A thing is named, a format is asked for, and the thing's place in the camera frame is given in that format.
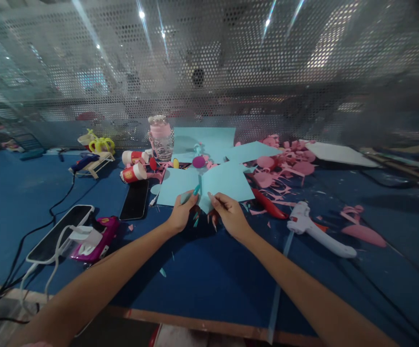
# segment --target table surface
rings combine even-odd
[[[0,284],[9,271],[21,237],[50,220],[48,209],[68,191],[72,176],[68,167],[78,157],[56,155],[20,161],[0,151]],[[116,160],[99,172],[100,179],[76,179],[70,196],[55,208],[59,220],[75,204],[91,204],[97,217],[119,215],[127,185],[119,178],[122,163]],[[398,190],[381,187],[358,171],[318,169],[306,177],[304,187],[292,179],[292,194],[286,201],[306,199],[311,217],[321,216],[330,235],[357,249],[362,269],[419,328],[419,188]],[[383,235],[392,247],[379,248],[348,235],[337,233],[348,222],[339,216],[345,204],[365,208],[364,221]],[[289,207],[280,206],[286,212]],[[111,245],[114,251],[164,222],[169,206],[148,208],[143,220],[123,222]],[[282,251],[289,231],[286,222],[266,214],[247,214],[253,229]],[[128,225],[133,224],[130,232]],[[268,327],[276,283],[263,266],[223,229],[215,233],[202,216],[196,228],[188,226],[170,239],[134,275],[111,304],[124,309],[161,317],[222,322],[264,329]],[[49,231],[29,236],[21,260]],[[408,325],[367,279],[345,259],[336,257],[307,235],[295,236],[289,258],[327,288],[374,322],[403,346],[419,344],[417,332]],[[28,269],[24,263],[18,276]],[[53,266],[40,267],[27,289],[43,292]],[[55,294],[82,273],[81,263],[64,260],[52,281]],[[289,336],[317,336],[289,298],[282,293],[276,330]],[[311,340],[291,340],[308,344]]]

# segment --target smartphone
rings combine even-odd
[[[129,183],[129,191],[124,200],[119,220],[127,221],[143,218],[147,205],[148,186],[148,180]]]
[[[92,205],[73,206],[36,247],[29,252],[26,261],[37,264],[50,264],[55,261],[56,243],[63,229],[68,225],[74,225],[75,227],[84,225],[93,211],[94,207]],[[69,235],[70,232],[68,230],[65,231],[60,241],[60,249],[64,249],[68,245]]]

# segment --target water bottle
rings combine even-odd
[[[172,157],[173,141],[171,125],[166,116],[158,115],[148,118],[150,123],[150,142],[158,160],[170,161]]]

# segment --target purple paper circle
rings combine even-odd
[[[200,169],[206,164],[206,160],[203,157],[195,157],[191,163],[194,167]]]

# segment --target pink stapler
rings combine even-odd
[[[92,232],[96,232],[98,239],[100,239],[98,244],[96,246],[80,244],[71,255],[72,259],[88,264],[96,263],[105,257],[120,224],[116,216],[97,218],[97,220],[92,218],[91,222]]]

